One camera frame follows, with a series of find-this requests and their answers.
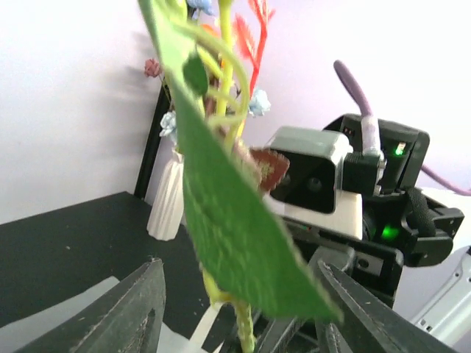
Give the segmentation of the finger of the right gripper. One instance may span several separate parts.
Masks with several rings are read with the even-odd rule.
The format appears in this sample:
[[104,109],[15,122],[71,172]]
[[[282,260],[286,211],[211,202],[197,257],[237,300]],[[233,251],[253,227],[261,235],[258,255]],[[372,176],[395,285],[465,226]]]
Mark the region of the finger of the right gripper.
[[255,345],[255,353],[280,353],[305,323],[300,318],[270,320]]

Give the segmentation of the cream printed ribbon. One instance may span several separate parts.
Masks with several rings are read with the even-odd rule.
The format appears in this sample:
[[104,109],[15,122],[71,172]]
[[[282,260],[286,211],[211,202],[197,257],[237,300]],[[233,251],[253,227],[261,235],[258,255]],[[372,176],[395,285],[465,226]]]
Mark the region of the cream printed ribbon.
[[204,312],[202,318],[199,320],[189,341],[199,348],[202,348],[206,337],[208,336],[211,327],[213,326],[219,314],[222,304],[213,304]]

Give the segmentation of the cream rosebud flower stem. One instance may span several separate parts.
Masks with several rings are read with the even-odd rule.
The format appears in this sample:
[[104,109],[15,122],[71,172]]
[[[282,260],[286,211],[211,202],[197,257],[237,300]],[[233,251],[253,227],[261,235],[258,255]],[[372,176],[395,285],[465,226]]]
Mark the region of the cream rosebud flower stem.
[[264,204],[254,169],[236,154],[250,90],[233,53],[229,1],[215,37],[187,17],[184,1],[139,4],[169,84],[184,155],[183,201],[208,296],[230,303],[244,352],[252,308],[276,318],[343,319],[280,219]]

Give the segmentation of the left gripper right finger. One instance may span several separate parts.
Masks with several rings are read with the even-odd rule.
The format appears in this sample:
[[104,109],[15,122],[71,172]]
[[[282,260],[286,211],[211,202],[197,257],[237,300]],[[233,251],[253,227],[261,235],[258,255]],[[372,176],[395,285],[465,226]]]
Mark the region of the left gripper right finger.
[[316,274],[344,314],[344,321],[316,321],[320,352],[453,352],[417,328],[343,271],[323,261]]

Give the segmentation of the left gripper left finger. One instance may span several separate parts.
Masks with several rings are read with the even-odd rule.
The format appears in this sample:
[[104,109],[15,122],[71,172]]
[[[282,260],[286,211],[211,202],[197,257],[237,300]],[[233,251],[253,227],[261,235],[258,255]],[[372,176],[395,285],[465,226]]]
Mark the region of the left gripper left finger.
[[65,323],[17,351],[156,352],[165,303],[163,262],[153,259]]

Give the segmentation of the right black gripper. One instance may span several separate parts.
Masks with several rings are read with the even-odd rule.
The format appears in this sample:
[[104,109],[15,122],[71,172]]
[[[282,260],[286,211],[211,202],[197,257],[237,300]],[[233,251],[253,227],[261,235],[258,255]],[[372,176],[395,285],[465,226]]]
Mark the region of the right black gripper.
[[286,216],[284,221],[299,244],[354,248],[353,279],[392,305],[403,266],[445,260],[463,213],[428,198],[415,185],[430,143],[427,132],[353,114],[323,130],[342,133],[353,148],[344,160],[342,189],[362,197],[363,237],[354,239]]

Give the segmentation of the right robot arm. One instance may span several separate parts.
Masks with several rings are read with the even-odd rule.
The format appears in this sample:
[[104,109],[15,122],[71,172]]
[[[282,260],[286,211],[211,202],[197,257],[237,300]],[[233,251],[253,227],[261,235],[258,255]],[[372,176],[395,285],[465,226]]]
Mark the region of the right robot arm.
[[469,329],[469,253],[410,321],[392,309],[403,269],[442,263],[464,220],[416,187],[429,143],[422,130],[351,114],[270,140],[290,162],[270,196],[344,310],[343,324],[316,320],[321,352],[451,352]]

